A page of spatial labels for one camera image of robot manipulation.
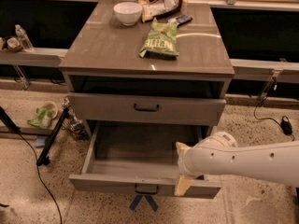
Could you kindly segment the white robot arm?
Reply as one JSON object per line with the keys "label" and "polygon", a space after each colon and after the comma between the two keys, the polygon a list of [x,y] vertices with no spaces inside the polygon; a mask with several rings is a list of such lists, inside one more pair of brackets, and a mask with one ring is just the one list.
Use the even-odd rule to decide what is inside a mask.
{"label": "white robot arm", "polygon": [[240,175],[299,187],[298,141],[239,147],[229,133],[216,132],[193,147],[180,142],[176,147],[176,196],[183,196],[200,175]]}

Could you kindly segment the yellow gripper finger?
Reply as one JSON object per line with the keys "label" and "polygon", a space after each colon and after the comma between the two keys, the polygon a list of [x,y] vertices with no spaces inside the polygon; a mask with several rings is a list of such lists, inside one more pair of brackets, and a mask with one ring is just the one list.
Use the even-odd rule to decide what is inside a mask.
{"label": "yellow gripper finger", "polygon": [[174,195],[178,197],[183,196],[188,191],[188,189],[192,186],[193,181],[194,181],[193,177],[178,175],[176,179]]}

